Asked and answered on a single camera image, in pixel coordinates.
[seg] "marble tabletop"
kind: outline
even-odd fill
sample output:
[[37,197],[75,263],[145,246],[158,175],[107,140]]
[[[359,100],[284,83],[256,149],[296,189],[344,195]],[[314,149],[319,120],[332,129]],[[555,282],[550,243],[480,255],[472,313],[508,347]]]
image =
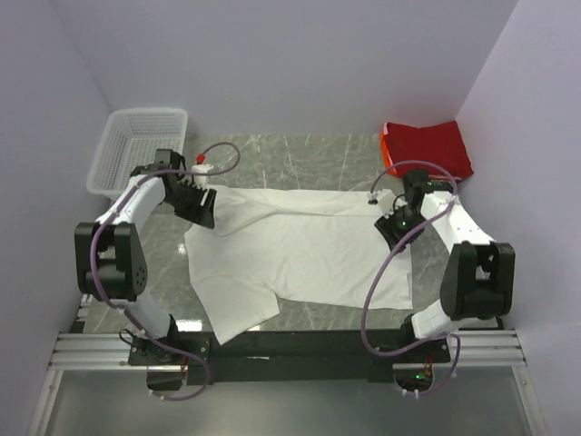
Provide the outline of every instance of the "marble tabletop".
[[[225,134],[186,138],[183,154],[191,165],[195,156],[219,141],[234,142],[241,148],[239,166],[212,178],[213,184],[240,188],[314,189],[366,191],[384,169],[375,134]],[[214,149],[207,163],[224,164],[234,153],[228,147]],[[384,176],[379,188],[402,193],[401,181]],[[208,317],[190,284],[184,233],[192,226],[160,205],[140,234],[149,270],[148,289],[171,313],[182,331],[210,331]],[[369,311],[370,328],[397,329],[404,318],[419,312],[438,298],[439,285],[448,252],[431,228],[411,245],[413,311],[377,309]],[[358,329],[361,309],[292,302],[279,298],[281,313],[253,330],[348,330]],[[479,322],[478,327],[496,327],[496,321]],[[130,323],[103,303],[91,305],[84,332],[118,332]]]

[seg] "wall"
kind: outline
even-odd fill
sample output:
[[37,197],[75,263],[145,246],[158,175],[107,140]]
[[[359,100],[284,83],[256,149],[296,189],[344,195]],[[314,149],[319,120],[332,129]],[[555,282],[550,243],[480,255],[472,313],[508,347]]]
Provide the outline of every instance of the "wall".
[[113,109],[338,134],[454,119],[517,0],[51,1]]
[[0,3],[0,434],[24,434],[80,293],[73,231],[103,210],[84,183],[109,114],[45,1]]
[[514,244],[517,327],[555,435],[579,434],[581,3],[520,0],[458,122],[467,209]]

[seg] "purple cable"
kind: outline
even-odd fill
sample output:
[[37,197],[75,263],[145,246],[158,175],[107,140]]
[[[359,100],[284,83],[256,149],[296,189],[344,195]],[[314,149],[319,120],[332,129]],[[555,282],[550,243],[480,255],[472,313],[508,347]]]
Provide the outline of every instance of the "purple cable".
[[[441,335],[441,334],[436,335],[436,336],[432,336],[432,337],[428,337],[428,338],[413,342],[412,344],[407,345],[407,346],[400,348],[398,350],[394,350],[393,352],[380,352],[378,350],[375,350],[371,346],[371,344],[369,343],[369,339],[367,337],[367,325],[366,325],[367,324],[367,313],[369,311],[369,305],[371,304],[371,298],[373,297],[373,293],[375,292],[376,288],[378,287],[379,280],[381,280],[381,276],[383,275],[383,273],[387,269],[388,265],[391,263],[391,260],[396,256],[397,253],[399,253],[399,250],[409,241],[409,239],[414,234],[416,234],[417,232],[419,232],[422,229],[425,229],[430,224],[434,223],[436,220],[440,219],[442,216],[449,213],[452,210],[452,207],[454,207],[454,201],[455,201],[456,197],[458,196],[458,185],[456,184],[456,180],[454,179],[452,174],[450,174],[446,169],[442,168],[441,166],[436,165],[435,163],[426,162],[426,161],[418,161],[418,160],[401,161],[401,162],[394,163],[393,165],[391,165],[391,167],[387,168],[385,171],[383,171],[375,179],[375,181],[371,185],[371,190],[370,190],[371,193],[373,193],[373,190],[375,189],[379,180],[381,179],[381,177],[383,177],[384,174],[387,174],[393,168],[397,168],[398,166],[407,165],[407,164],[420,164],[420,165],[430,166],[432,168],[437,169],[438,171],[440,171],[444,175],[446,175],[447,178],[449,179],[450,184],[452,185],[452,200],[448,203],[448,206],[446,206],[446,209],[444,209],[442,212],[427,219],[423,223],[417,225],[416,227],[411,229],[409,232],[407,232],[403,238],[401,238],[401,240],[396,244],[396,246],[393,247],[393,250],[391,250],[389,252],[388,257],[383,262],[383,264],[379,267],[378,273],[376,274],[375,278],[373,279],[373,282],[371,283],[371,286],[369,287],[369,292],[367,294],[367,297],[365,298],[365,302],[363,303],[363,313],[361,314],[361,339],[363,340],[363,345],[365,345],[365,348],[371,354],[374,354],[378,357],[396,357],[396,356],[403,354],[404,352],[408,352],[410,350],[413,350],[414,348],[419,347],[423,343],[431,342],[431,341],[435,341],[435,340],[439,340],[439,339],[444,339],[445,337],[447,337],[447,335]],[[456,339],[456,341],[458,342],[458,347],[456,349],[456,357],[452,363],[452,366],[450,367],[450,371],[448,372],[448,375],[440,383],[438,383],[435,387],[428,389],[427,391],[421,392],[420,393],[421,395],[427,395],[427,394],[432,393],[433,391],[439,389],[440,387],[442,387],[450,379],[450,377],[454,373],[454,370],[456,369],[456,366],[458,365],[458,359],[460,357],[460,338],[457,335],[450,334],[450,336],[453,336]]]
[[[135,317],[133,316],[131,311],[127,307],[124,307],[122,305],[113,304],[105,292],[105,289],[103,287],[103,283],[101,282],[101,278],[99,277],[99,274],[97,272],[98,271],[98,268],[97,268],[97,244],[99,242],[99,238],[103,234],[105,228],[109,224],[111,224],[115,220],[115,218],[118,216],[117,210],[122,210],[125,207],[125,205],[129,203],[129,201],[132,199],[132,197],[135,195],[135,193],[139,190],[139,188],[141,186],[143,186],[145,183],[147,183],[148,181],[152,180],[153,177],[157,177],[159,175],[165,175],[165,174],[214,176],[214,175],[228,173],[228,172],[232,171],[234,168],[236,168],[236,166],[238,166],[238,164],[240,163],[241,152],[240,152],[240,149],[236,145],[234,145],[233,143],[221,142],[221,143],[216,143],[216,144],[210,145],[208,148],[206,148],[202,152],[202,154],[206,155],[206,153],[208,153],[211,149],[216,148],[220,145],[228,145],[234,149],[234,152],[236,152],[236,161],[231,166],[229,166],[228,168],[225,168],[223,170],[217,170],[217,171],[213,171],[210,173],[196,173],[196,172],[187,171],[187,170],[161,170],[161,171],[156,171],[154,173],[147,174],[144,178],[140,179],[136,185],[132,186],[132,188],[129,190],[129,192],[119,202],[117,209],[111,212],[111,214],[107,217],[107,219],[99,226],[99,228],[97,228],[97,231],[94,233],[93,239],[91,240],[91,249],[89,252],[89,258],[90,258],[90,263],[91,263],[91,274],[93,275],[95,289],[97,290],[97,293],[101,297],[101,300],[103,302],[105,302],[105,304],[107,304],[109,307],[111,307],[113,309],[123,310],[124,315],[140,331],[143,331],[144,328],[135,319]],[[184,395],[182,397],[168,397],[168,396],[161,395],[159,392],[153,392],[153,395],[155,395],[156,397],[162,398],[166,401],[184,401],[184,400],[189,400],[191,398],[197,397],[206,389],[206,387],[210,383],[210,379],[211,379],[210,366],[208,366],[207,361],[205,361],[201,357],[196,356],[195,354],[192,354],[190,352],[185,352],[184,350],[178,350],[177,348],[173,348],[169,345],[161,343],[161,342],[157,341],[155,338],[153,338],[151,336],[151,334],[148,332],[145,332],[145,336],[147,337],[147,339],[151,343],[153,343],[154,345],[158,346],[159,348],[161,348],[163,350],[166,350],[167,352],[173,352],[176,354],[180,354],[188,359],[193,359],[193,360],[199,362],[203,366],[204,370],[206,371],[206,379],[204,380],[202,387],[200,387],[200,389],[198,391],[191,393],[190,395]]]

